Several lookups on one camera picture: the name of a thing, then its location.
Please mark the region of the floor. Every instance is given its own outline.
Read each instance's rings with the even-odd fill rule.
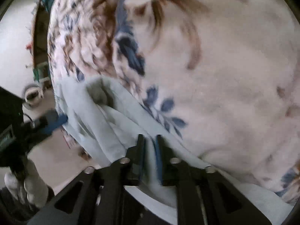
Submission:
[[[25,65],[32,58],[25,49],[31,41],[30,28],[36,0],[14,0],[0,21],[0,86],[21,96],[23,88],[33,83],[33,72]],[[45,99],[33,111],[24,109],[32,118],[54,108],[54,97],[47,91]],[[86,166],[94,166],[78,156],[76,148],[69,149],[62,132],[55,131],[51,138],[35,147],[29,155],[44,181],[57,192]],[[0,187],[8,169],[0,169]]]

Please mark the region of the bed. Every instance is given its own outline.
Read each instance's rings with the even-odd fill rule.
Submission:
[[[117,79],[193,155],[294,204],[299,32],[284,0],[55,0],[51,79]]]

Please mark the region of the metal screw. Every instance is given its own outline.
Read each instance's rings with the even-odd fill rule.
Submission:
[[[91,173],[93,173],[94,171],[95,171],[95,168],[92,167],[92,166],[87,167],[87,168],[84,170],[84,172],[85,172],[86,174],[91,174]]]
[[[127,158],[127,157],[123,157],[121,160],[120,160],[120,163],[121,164],[126,164],[126,163],[129,163],[130,162],[130,159]]]
[[[215,173],[215,172],[216,172],[216,169],[215,169],[213,166],[207,166],[207,167],[205,168],[205,171],[206,171],[207,173]]]
[[[181,162],[181,160],[177,157],[174,157],[174,158],[170,159],[170,163],[172,163],[172,164],[178,164],[180,162]]]

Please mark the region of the floral fabric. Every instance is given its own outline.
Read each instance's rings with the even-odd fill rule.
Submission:
[[[55,0],[52,83],[118,78],[194,155],[293,203],[298,33],[283,0]]]

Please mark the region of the light blue cloth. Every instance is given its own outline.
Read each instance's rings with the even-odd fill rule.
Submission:
[[[176,155],[191,166],[204,168],[208,164],[185,149],[181,140],[157,123],[116,80],[97,76],[77,82],[69,77],[56,86],[57,109],[69,117],[65,129],[102,167],[124,157],[127,148],[136,144],[138,134],[147,138],[143,184],[139,188],[126,187],[126,190],[151,212],[177,224],[176,191],[159,184],[152,140],[161,134]],[[273,192],[224,175],[272,224],[281,224],[291,211],[292,206]]]

